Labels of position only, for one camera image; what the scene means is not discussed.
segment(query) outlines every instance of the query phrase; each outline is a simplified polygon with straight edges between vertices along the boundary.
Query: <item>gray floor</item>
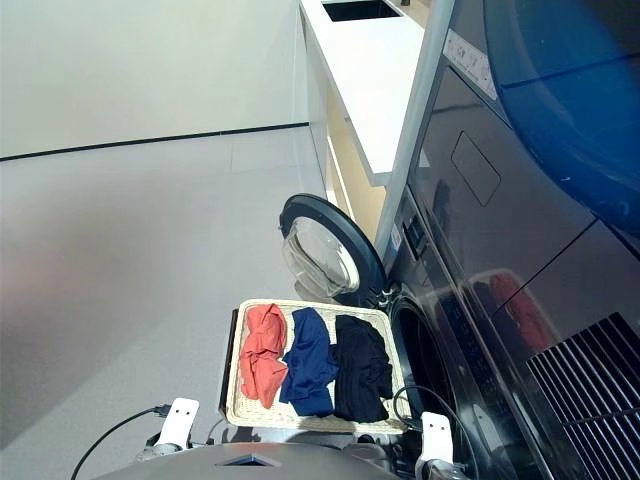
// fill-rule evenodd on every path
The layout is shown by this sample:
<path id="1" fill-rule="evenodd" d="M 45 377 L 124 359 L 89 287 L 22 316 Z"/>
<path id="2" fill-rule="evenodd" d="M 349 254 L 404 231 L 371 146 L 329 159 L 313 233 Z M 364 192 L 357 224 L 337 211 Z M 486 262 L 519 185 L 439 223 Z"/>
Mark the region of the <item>gray floor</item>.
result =
<path id="1" fill-rule="evenodd" d="M 225 342 L 244 299 L 297 297 L 277 222 L 289 195 L 323 192 L 308 128 L 4 162 L 0 175 L 2 478 L 67 479 L 108 427 L 178 396 L 200 401 L 194 441 L 260 436 L 218 423 Z M 80 478 L 130 463 L 161 426 L 123 427 Z"/>

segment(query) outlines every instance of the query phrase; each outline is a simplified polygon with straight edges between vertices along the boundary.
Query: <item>baseboard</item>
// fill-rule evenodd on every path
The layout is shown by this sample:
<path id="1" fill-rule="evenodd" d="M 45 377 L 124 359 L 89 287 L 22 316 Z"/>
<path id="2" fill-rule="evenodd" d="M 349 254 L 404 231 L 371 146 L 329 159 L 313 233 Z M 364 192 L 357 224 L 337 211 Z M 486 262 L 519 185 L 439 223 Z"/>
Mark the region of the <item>baseboard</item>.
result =
<path id="1" fill-rule="evenodd" d="M 123 142 L 100 143 L 97 145 L 84 145 L 81 147 L 60 148 L 58 150 L 47 150 L 44 152 L 24 153 L 20 155 L 10 155 L 1 157 L 0 162 L 8 160 L 19 160 L 21 158 L 41 157 L 45 155 L 55 155 L 57 153 L 79 152 L 82 150 L 95 150 L 97 148 L 120 147 L 123 145 L 140 145 L 143 143 L 167 142 L 171 140 L 185 140 L 189 138 L 216 137 L 219 135 L 234 135 L 238 133 L 265 132 L 268 130 L 283 130 L 285 128 L 308 127 L 309 122 L 288 123 L 284 125 L 269 125 L 266 127 L 238 128 L 236 130 L 221 130 L 218 132 L 190 133 L 188 135 L 174 135 L 171 137 L 144 138 L 140 140 L 125 140 Z"/>

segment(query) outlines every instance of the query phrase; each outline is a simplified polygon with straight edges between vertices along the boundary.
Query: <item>washing machine door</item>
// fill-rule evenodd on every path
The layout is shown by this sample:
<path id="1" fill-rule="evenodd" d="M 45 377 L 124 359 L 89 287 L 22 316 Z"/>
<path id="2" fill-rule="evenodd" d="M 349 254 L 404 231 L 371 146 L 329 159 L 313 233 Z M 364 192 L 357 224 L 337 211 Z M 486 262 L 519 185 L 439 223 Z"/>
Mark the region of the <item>washing machine door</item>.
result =
<path id="1" fill-rule="evenodd" d="M 308 292 L 343 305 L 374 308 L 387 277 L 375 249 L 337 207 L 315 195 L 289 198 L 280 214 L 287 266 Z"/>
<path id="2" fill-rule="evenodd" d="M 546 174 L 640 236 L 640 2 L 485 0 L 496 91 Z"/>

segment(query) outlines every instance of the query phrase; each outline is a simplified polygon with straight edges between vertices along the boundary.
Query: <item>laundry basket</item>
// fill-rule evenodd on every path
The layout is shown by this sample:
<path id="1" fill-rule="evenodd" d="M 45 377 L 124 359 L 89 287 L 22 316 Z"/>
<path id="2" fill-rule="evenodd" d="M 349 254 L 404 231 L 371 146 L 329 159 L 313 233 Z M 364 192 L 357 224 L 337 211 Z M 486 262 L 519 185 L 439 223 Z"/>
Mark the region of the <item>laundry basket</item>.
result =
<path id="1" fill-rule="evenodd" d="M 247 310 L 256 305 L 276 304 L 282 311 L 287 324 L 287 345 L 285 352 L 289 351 L 294 338 L 294 321 L 292 313 L 305 307 L 314 308 L 325 321 L 329 331 L 331 343 L 336 342 L 336 315 L 353 315 L 370 323 L 384 339 L 385 350 L 392 366 L 392 387 L 396 392 L 404 386 L 398 352 L 391 335 L 391 323 L 389 317 L 380 310 L 365 308 L 345 307 L 342 305 L 330 305 L 324 303 L 311 303 L 292 300 L 253 299 L 243 302 L 237 310 L 232 321 L 227 349 L 227 362 L 223 388 L 220 398 L 220 410 L 227 421 L 233 425 L 247 427 L 279 427 L 300 430 L 312 430 L 318 432 L 358 432 L 373 434 L 400 434 L 406 430 L 405 425 L 396 417 L 393 411 L 393 401 L 382 399 L 382 403 L 389 412 L 389 418 L 374 423 L 357 423 L 343 420 L 329 415 L 327 417 L 300 417 L 289 403 L 280 403 L 278 398 L 280 390 L 276 393 L 275 401 L 271 408 L 264 408 L 259 400 L 250 400 L 241 391 L 242 376 L 238 368 L 240 350 L 249 334 L 246 322 Z M 328 385 L 331 400 L 335 404 L 334 384 Z M 410 411 L 406 402 L 398 402 L 400 415 L 409 416 Z"/>

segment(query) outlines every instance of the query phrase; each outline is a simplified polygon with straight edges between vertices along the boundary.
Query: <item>vent grille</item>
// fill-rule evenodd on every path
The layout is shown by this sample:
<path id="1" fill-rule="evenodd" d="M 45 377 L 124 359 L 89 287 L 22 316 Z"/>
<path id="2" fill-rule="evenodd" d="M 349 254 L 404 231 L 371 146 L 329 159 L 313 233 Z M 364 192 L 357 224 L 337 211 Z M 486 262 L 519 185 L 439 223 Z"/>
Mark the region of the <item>vent grille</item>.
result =
<path id="1" fill-rule="evenodd" d="M 593 478 L 640 478 L 640 339 L 614 313 L 528 360 Z"/>

